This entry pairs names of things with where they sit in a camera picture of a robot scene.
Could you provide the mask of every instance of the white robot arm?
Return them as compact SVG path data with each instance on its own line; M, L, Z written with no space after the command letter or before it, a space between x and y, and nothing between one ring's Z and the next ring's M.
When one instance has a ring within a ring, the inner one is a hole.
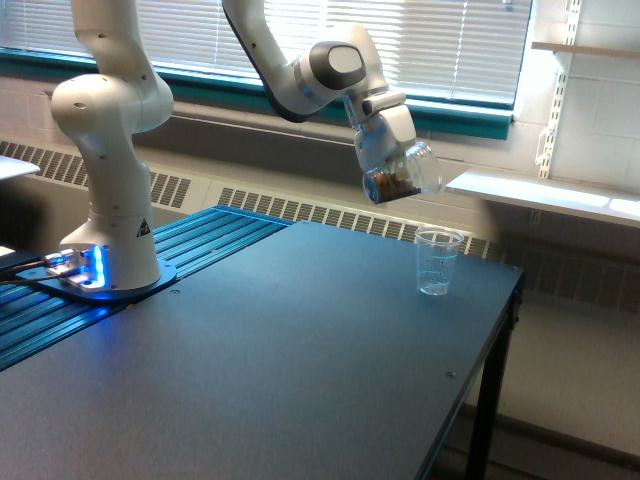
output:
M303 122L343 98L356 132L363 187L374 203L442 188L435 157L426 144L416 143L406 97L389 89L376 46L362 25L334 27L287 62L267 25L264 0L222 0L222 6L280 116Z
M149 169L132 134L164 123L173 96L145 55L133 0L72 0L76 36L100 74L62 83L53 116L78 146L89 177L89 218L61 249L78 258L51 270L84 267L67 281L87 292L134 290L160 277L151 222Z

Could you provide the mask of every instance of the plastic cup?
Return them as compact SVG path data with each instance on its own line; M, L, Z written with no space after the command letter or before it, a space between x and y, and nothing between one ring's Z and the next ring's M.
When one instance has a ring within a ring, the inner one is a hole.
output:
M464 235L456 230L425 227L416 231L418 291L446 295Z
M362 186L373 203L384 203L423 192L438 193L442 190L442 173L429 146L420 142L405 155L388 158L366 171Z

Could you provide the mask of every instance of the radiator grille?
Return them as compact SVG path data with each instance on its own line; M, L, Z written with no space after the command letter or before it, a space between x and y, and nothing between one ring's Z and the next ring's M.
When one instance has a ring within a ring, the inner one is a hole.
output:
M219 203L267 213L286 220L312 221L340 228L413 242L417 223L374 216L357 210L300 203L291 199L224 188ZM594 261L557 248L523 245L518 241L495 242L465 232L460 252L494 262L518 265L525 271L525 287L575 301L640 311L640 265Z
M0 142L0 155L37 165L40 167L38 177L80 187L88 185L84 162L77 155L11 142ZM181 208L190 186L188 178L151 172L151 201Z

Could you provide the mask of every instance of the shelf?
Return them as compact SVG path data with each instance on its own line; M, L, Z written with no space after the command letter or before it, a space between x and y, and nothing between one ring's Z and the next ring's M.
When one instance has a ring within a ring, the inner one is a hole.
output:
M39 171L40 169L33 163L23 162L0 155L0 180L7 180L8 178L37 173Z
M628 58L633 60L640 60L640 52L634 52L631 50L618 50L614 48L582 47L579 45L564 45L562 43L549 42L533 42L531 44L531 48L533 50L548 50L554 53L579 53L583 55L599 55L611 58Z
M447 191L640 228L640 196L502 172L467 170Z

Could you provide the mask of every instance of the window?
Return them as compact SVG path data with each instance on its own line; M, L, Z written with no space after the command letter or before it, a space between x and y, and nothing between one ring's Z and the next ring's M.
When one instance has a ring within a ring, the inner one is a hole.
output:
M389 82L413 97L511 107L532 0L265 0L286 55L321 31L364 24ZM158 66L257 82L217 0L137 0L142 36ZM75 40L70 0L4 0L0 46L86 55Z

